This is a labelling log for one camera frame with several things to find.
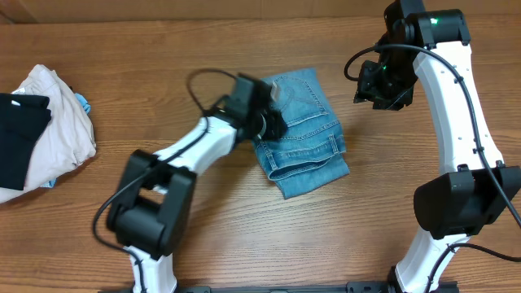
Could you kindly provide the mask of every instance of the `jeans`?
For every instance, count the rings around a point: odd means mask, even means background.
[[[280,87],[276,107],[288,131],[278,142],[253,142],[268,179],[285,199],[315,190],[349,174],[342,126],[318,83],[314,68],[264,79]]]

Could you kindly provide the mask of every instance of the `wooden table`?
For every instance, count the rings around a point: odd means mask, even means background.
[[[488,127],[508,165],[521,164],[521,18],[468,17],[475,82]],[[400,112],[352,104],[343,75],[354,53],[385,31],[381,18],[231,20],[0,27],[0,91],[38,63],[55,69],[92,105],[98,154],[80,170],[0,208],[1,292],[96,292],[129,286],[127,256],[96,243],[90,222],[130,153],[156,151],[198,118],[185,87],[196,68],[258,77],[316,68],[348,144],[351,174],[284,200],[248,143],[200,179],[175,256],[182,285],[270,286],[384,280],[418,224],[416,187],[437,177],[438,146],[422,87]],[[207,105],[230,90],[207,76]],[[521,209],[521,197],[514,200]],[[113,235],[103,230],[103,237]],[[471,241],[521,256],[508,212]],[[521,292],[520,267],[461,250],[443,275],[464,292]]]

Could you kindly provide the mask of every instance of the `black cloth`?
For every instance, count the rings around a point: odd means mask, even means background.
[[[50,121],[48,105],[48,97],[0,94],[0,187],[24,189],[34,146]]]

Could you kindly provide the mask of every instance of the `cable clip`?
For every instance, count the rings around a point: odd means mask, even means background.
[[[454,247],[452,247],[452,245],[447,244],[447,248],[450,249],[452,253],[456,253],[456,250],[454,249]]]
[[[485,148],[484,148],[483,146],[482,146],[482,147],[480,146],[479,148],[472,149],[472,151],[473,151],[475,154],[477,154],[478,151],[479,151],[479,152],[483,152],[484,150],[485,150]]]
[[[463,77],[462,76],[454,78],[454,83],[458,83],[458,82],[462,82],[462,81],[463,81]]]

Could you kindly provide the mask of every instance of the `jeans back pocket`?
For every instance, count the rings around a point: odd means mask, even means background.
[[[298,77],[280,76],[273,83],[281,90],[276,107],[281,111],[288,127],[327,115],[320,98],[307,81]]]

